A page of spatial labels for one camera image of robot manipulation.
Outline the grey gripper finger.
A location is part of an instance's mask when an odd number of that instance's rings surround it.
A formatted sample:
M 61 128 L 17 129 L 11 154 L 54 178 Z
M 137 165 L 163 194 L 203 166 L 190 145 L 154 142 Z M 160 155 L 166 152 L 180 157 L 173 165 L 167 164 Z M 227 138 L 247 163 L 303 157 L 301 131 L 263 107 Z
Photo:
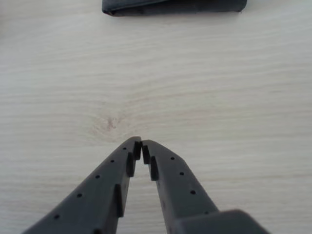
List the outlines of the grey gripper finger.
M 118 146 L 27 234 L 114 234 L 123 217 L 130 178 L 140 159 L 141 137 Z
M 156 182 L 169 234 L 263 234 L 265 229 L 241 210 L 220 211 L 187 163 L 152 141 L 142 142 L 144 164 Z

